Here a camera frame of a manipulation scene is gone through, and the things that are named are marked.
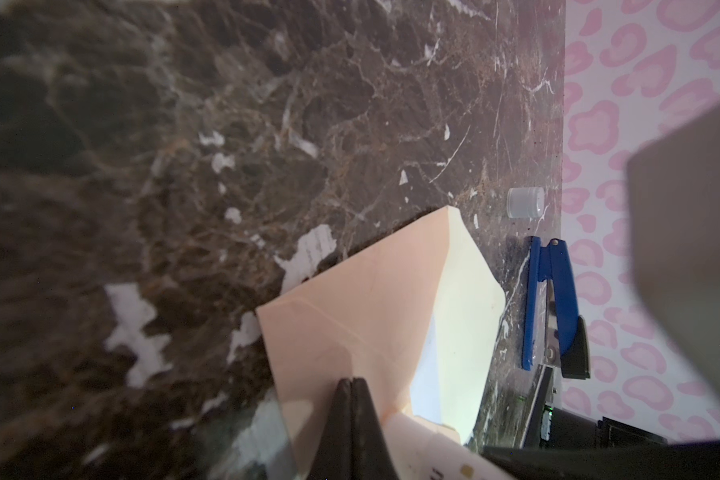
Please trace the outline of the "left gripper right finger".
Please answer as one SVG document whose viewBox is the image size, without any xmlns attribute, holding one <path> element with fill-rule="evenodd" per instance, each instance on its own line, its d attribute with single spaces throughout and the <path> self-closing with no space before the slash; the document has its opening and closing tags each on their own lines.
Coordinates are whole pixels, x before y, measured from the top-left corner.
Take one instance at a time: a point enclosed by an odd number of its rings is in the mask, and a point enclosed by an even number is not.
<svg viewBox="0 0 720 480">
<path fill-rule="evenodd" d="M 365 379 L 351 381 L 351 479 L 397 480 L 380 421 Z"/>
</svg>

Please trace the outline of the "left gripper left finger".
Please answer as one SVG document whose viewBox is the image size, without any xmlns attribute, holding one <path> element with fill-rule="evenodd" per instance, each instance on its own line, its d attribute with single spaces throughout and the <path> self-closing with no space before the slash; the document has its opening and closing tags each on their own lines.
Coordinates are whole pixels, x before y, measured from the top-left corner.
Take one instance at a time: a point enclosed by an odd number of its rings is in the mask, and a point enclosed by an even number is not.
<svg viewBox="0 0 720 480">
<path fill-rule="evenodd" d="M 342 379 L 334 392 L 309 480 L 352 478 L 352 380 Z"/>
</svg>

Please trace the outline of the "white letter paper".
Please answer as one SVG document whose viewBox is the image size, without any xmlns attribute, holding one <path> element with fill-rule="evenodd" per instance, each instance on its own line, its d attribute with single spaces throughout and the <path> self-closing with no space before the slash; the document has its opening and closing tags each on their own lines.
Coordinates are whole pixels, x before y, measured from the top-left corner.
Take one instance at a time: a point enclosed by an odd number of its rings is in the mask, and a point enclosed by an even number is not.
<svg viewBox="0 0 720 480">
<path fill-rule="evenodd" d="M 435 424 L 442 423 L 436 319 L 431 317 L 417 368 L 410 386 L 412 414 Z"/>
</svg>

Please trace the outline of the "pink envelope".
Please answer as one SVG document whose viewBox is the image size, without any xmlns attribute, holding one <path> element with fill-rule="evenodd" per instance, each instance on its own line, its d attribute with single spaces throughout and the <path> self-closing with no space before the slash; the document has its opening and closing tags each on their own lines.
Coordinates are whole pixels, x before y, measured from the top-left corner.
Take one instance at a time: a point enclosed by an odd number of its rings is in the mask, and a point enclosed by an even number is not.
<svg viewBox="0 0 720 480">
<path fill-rule="evenodd" d="M 381 419 L 413 415 L 410 386 L 432 316 L 442 423 L 428 422 L 468 440 L 505 305 L 461 212 L 446 206 L 260 306 L 298 472 L 314 460 L 343 378 L 368 382 Z"/>
</svg>

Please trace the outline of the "clear glue stick cap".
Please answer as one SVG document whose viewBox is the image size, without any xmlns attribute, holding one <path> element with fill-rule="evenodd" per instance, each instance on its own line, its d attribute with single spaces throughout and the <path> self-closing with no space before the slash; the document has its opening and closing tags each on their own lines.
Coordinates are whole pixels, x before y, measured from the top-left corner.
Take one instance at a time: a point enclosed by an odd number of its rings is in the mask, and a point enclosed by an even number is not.
<svg viewBox="0 0 720 480">
<path fill-rule="evenodd" d="M 545 209 L 543 187 L 515 187 L 507 194 L 506 210 L 512 219 L 536 219 Z"/>
</svg>

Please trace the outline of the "white glue stick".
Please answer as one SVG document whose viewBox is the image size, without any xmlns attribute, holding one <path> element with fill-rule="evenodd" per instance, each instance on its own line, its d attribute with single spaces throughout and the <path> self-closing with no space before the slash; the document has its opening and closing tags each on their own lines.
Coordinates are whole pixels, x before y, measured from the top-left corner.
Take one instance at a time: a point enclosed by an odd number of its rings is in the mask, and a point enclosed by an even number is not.
<svg viewBox="0 0 720 480">
<path fill-rule="evenodd" d="M 399 479 L 514 479 L 418 417 L 396 413 L 382 423 L 382 431 Z"/>
</svg>

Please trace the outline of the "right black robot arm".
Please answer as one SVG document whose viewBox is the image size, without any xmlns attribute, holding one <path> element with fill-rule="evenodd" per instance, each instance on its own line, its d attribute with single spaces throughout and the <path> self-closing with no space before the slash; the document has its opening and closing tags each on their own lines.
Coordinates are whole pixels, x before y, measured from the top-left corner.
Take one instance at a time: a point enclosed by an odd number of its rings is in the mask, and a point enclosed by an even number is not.
<svg viewBox="0 0 720 480">
<path fill-rule="evenodd" d="M 627 164 L 631 271 L 648 313 L 720 397 L 720 105 Z M 487 447 L 478 479 L 720 479 L 720 440 Z"/>
</svg>

